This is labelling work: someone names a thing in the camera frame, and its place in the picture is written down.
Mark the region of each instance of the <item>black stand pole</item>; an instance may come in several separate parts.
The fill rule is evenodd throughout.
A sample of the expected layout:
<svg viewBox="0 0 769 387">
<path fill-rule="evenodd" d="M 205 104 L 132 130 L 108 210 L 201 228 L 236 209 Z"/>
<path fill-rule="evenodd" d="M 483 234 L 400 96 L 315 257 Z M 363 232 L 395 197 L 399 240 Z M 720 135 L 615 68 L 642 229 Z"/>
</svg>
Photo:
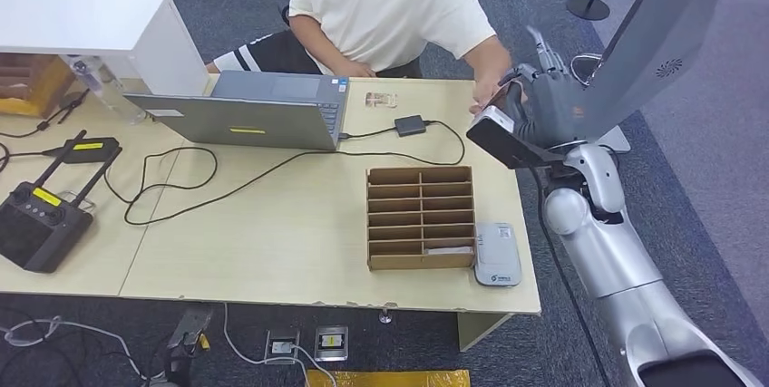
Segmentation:
<svg viewBox="0 0 769 387">
<path fill-rule="evenodd" d="M 579 18 L 593 21 L 603 20 L 609 14 L 608 5 L 601 0 L 568 0 L 566 9 Z"/>
</svg>

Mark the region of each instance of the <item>robot finger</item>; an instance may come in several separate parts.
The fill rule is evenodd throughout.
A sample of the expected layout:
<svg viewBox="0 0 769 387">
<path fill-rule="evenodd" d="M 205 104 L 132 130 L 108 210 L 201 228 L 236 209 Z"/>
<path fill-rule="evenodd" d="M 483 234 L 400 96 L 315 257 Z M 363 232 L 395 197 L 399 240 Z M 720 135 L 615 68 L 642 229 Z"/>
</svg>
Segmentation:
<svg viewBox="0 0 769 387">
<path fill-rule="evenodd" d="M 556 60 L 558 61 L 558 71 L 561 73 L 568 73 L 569 70 L 566 68 L 566 64 L 563 62 L 563 58 L 560 57 L 560 53 L 554 52 Z"/>
<path fill-rule="evenodd" d="M 555 61 L 552 57 L 552 50 L 545 43 L 542 33 L 531 26 L 526 26 L 526 30 L 529 31 L 531 37 L 534 38 L 534 43 L 537 44 L 537 54 L 540 56 L 542 70 L 544 72 L 552 71 L 555 68 Z"/>
<path fill-rule="evenodd" d="M 526 79 L 529 83 L 534 83 L 539 74 L 537 69 L 528 63 L 522 63 L 515 69 L 518 70 L 519 76 Z"/>
</svg>

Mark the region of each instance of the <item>white t-shirt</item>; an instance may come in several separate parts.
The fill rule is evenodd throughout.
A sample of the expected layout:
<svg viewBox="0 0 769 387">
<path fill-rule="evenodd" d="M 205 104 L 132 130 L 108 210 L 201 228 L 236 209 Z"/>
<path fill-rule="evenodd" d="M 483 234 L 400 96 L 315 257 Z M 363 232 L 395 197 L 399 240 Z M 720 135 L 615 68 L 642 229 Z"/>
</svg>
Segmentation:
<svg viewBox="0 0 769 387">
<path fill-rule="evenodd" d="M 411 62 L 428 42 L 459 59 L 495 35 L 478 0 L 291 0 L 288 14 L 315 18 L 347 59 L 375 72 Z"/>
</svg>

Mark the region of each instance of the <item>cardboard compartment box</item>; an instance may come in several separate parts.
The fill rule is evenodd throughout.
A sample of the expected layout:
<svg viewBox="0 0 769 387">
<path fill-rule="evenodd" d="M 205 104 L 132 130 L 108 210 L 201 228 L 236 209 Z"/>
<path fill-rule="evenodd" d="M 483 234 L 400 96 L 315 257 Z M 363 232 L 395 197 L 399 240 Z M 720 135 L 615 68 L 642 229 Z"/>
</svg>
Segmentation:
<svg viewBox="0 0 769 387">
<path fill-rule="evenodd" d="M 370 269 L 475 263 L 470 167 L 370 169 L 366 179 Z"/>
</svg>

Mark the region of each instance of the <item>laptop lid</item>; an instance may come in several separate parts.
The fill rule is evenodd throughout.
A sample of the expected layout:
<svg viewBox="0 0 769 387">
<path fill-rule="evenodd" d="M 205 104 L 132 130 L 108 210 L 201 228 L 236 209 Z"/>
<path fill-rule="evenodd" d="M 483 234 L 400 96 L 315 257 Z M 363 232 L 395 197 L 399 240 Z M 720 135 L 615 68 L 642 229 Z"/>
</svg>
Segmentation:
<svg viewBox="0 0 769 387">
<path fill-rule="evenodd" d="M 192 142 L 335 150 L 314 103 L 126 93 L 125 97 Z"/>
</svg>

